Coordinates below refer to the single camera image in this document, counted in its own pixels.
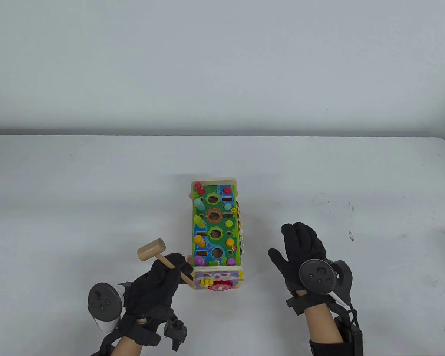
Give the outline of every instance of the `hand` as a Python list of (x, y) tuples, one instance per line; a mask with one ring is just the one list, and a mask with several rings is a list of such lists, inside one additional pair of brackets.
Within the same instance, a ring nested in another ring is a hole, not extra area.
[(316, 232), (302, 222), (283, 225), (282, 234), (288, 261), (274, 248), (268, 251), (268, 255), (285, 278), (289, 292), (295, 295), (296, 291), (305, 289), (299, 277), (300, 266), (313, 258), (326, 259), (326, 250)]
[[(192, 279), (192, 266), (181, 254), (165, 256), (175, 265), (170, 270), (160, 260), (156, 260), (149, 272), (137, 278), (124, 294), (125, 315), (117, 329), (121, 334), (133, 339), (140, 345), (156, 346), (161, 337), (156, 333), (158, 326), (173, 316), (170, 308), (173, 295), (179, 284), (185, 284), (180, 272)], [(146, 318), (144, 325), (137, 319)]]

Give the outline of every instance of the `red gear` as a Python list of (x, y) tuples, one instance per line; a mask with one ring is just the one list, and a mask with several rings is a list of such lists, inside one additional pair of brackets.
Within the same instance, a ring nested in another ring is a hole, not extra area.
[(209, 290), (214, 290), (215, 292), (221, 292), (223, 290), (230, 290), (233, 288), (233, 283), (229, 280), (215, 280)]

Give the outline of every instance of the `hammer handle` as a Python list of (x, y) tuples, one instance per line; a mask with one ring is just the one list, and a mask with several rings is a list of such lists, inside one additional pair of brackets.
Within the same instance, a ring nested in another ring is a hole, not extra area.
[[(158, 258), (160, 261), (162, 261), (162, 263), (168, 268), (170, 268), (170, 270), (176, 268), (175, 265), (170, 261), (168, 261), (168, 259), (165, 256), (162, 256), (162, 254), (156, 254), (155, 257)], [(196, 288), (195, 283), (183, 272), (181, 273), (181, 279), (184, 280), (186, 283), (188, 283), (188, 285), (191, 286), (192, 288)]]

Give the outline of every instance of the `forearm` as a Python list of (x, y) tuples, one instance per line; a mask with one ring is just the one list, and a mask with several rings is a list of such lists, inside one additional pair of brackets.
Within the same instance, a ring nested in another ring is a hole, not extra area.
[[(306, 290), (299, 290), (299, 296), (305, 295)], [(309, 326), (310, 339), (318, 344), (338, 344), (343, 338), (336, 327), (333, 316), (326, 304), (309, 307), (304, 311)]]
[(137, 344), (134, 340), (123, 336), (111, 356), (139, 356), (142, 347), (142, 345)]

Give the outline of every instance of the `white wall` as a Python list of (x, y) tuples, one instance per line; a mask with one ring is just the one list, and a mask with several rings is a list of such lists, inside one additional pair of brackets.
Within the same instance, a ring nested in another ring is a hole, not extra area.
[(0, 1), (0, 128), (444, 120), (445, 1)]

